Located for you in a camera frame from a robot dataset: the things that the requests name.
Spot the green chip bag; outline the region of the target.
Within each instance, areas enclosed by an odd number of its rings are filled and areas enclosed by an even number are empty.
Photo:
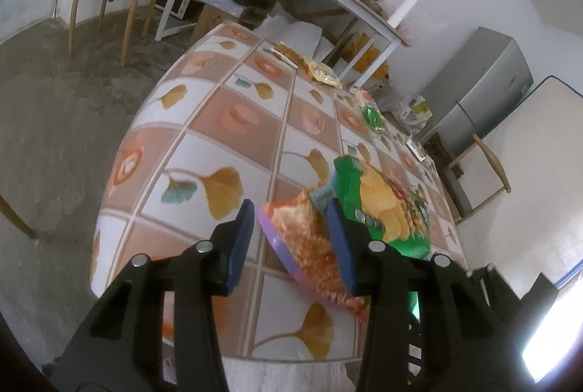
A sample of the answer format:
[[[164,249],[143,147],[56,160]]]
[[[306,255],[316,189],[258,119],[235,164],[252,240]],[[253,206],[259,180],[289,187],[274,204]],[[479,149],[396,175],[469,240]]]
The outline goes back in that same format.
[[[334,169],[334,191],[346,218],[365,225],[372,239],[403,256],[429,256],[429,212],[420,195],[352,156],[337,158]]]

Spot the orange pink snack bag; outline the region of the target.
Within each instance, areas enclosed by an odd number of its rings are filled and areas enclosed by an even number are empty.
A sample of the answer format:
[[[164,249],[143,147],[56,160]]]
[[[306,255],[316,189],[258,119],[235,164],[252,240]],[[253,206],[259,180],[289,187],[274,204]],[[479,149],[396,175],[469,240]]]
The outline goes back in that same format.
[[[258,221],[279,261],[300,286],[365,323],[368,300],[351,295],[341,279],[321,211],[327,198],[312,201],[323,188],[321,184],[307,187],[294,198],[265,203],[256,210]]]

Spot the wooden chair dark seat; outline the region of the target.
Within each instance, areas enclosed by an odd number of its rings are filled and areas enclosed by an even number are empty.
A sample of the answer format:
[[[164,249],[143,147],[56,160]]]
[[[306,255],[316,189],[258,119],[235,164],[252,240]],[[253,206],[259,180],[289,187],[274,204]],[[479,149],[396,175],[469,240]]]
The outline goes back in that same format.
[[[476,133],[461,154],[451,161],[438,161],[437,172],[449,196],[455,225],[472,218],[501,194],[512,193],[502,163]]]

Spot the white mattress blue trim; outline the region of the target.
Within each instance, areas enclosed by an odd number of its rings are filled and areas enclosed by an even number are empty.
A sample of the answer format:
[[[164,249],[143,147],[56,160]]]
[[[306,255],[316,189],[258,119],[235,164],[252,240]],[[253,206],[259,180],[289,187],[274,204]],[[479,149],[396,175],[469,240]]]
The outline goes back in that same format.
[[[469,267],[492,264],[524,295],[582,260],[582,97],[548,77],[484,138],[511,185],[458,226]]]

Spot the small green snack packet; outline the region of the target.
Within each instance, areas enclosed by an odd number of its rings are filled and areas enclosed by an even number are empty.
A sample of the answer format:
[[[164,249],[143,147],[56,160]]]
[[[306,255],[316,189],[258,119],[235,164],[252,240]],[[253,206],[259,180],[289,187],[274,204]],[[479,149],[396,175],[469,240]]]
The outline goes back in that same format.
[[[385,133],[386,125],[383,122],[383,115],[375,106],[363,106],[362,112],[369,126],[369,129],[374,133]]]

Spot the table with patterned tablecloth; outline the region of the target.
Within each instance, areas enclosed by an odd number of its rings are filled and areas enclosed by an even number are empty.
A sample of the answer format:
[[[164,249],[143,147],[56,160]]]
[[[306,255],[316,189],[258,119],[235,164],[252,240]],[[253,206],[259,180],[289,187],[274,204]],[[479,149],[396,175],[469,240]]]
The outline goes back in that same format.
[[[435,253],[465,254],[435,165],[410,152],[394,126],[376,134],[352,95],[319,85],[239,24],[192,46],[144,101],[118,150],[94,237],[90,285],[101,295],[137,254],[181,254],[256,206],[295,197],[365,161],[421,201]],[[362,353],[365,327],[297,283],[261,230],[239,285],[212,302],[221,353],[254,360],[344,360]]]

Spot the grey refrigerator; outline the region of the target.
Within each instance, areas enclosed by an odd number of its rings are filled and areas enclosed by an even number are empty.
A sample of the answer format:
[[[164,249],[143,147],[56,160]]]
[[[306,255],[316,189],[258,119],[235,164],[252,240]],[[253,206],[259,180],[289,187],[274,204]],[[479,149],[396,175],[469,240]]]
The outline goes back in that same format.
[[[432,112],[418,138],[437,135],[451,153],[486,136],[533,85],[533,76],[514,38],[479,27],[422,91]]]

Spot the yellow snack wrapper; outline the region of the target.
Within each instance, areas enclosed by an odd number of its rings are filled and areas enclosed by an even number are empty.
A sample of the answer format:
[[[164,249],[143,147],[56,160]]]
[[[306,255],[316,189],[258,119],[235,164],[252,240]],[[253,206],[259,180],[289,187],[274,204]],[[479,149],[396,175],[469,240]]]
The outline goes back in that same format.
[[[300,60],[300,69],[313,81],[333,88],[342,87],[342,83],[336,73],[322,62],[303,58]]]

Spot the white paper towel roll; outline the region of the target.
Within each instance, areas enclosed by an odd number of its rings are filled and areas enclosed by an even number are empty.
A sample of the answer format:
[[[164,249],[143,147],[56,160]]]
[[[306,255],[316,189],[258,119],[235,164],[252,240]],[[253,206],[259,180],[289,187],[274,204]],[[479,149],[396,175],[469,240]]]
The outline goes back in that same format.
[[[417,0],[403,0],[388,17],[387,24],[392,28],[398,28],[410,11],[415,7],[416,3]]]

